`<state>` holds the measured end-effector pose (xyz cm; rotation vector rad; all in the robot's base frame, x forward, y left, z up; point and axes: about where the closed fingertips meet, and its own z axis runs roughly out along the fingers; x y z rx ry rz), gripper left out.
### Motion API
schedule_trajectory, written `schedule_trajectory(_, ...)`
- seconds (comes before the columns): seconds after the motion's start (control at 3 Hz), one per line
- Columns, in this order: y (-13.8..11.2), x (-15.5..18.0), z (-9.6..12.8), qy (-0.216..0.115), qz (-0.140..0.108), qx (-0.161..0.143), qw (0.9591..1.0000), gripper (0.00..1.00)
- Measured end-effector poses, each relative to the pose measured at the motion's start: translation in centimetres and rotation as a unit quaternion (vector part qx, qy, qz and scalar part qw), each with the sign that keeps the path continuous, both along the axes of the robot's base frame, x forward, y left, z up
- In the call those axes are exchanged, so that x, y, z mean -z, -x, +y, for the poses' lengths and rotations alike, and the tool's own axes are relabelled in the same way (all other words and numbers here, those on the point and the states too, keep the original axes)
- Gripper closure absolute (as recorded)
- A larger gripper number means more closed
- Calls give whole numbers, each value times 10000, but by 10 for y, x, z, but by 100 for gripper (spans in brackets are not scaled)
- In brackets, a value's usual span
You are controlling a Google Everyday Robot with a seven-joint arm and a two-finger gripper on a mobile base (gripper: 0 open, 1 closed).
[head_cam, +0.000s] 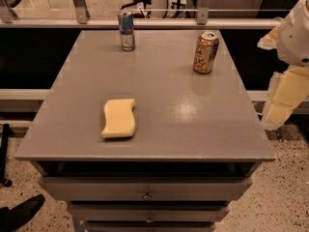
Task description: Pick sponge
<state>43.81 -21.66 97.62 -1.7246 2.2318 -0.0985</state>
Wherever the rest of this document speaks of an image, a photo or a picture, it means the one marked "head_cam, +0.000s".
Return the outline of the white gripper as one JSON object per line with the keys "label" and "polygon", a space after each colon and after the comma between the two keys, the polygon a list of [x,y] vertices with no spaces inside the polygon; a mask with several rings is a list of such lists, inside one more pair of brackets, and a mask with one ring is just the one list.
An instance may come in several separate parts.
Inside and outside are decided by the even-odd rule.
{"label": "white gripper", "polygon": [[278,58],[290,65],[270,79],[261,123],[277,130],[309,96],[309,9],[308,0],[298,0],[280,26],[259,39],[257,47],[277,48]]}

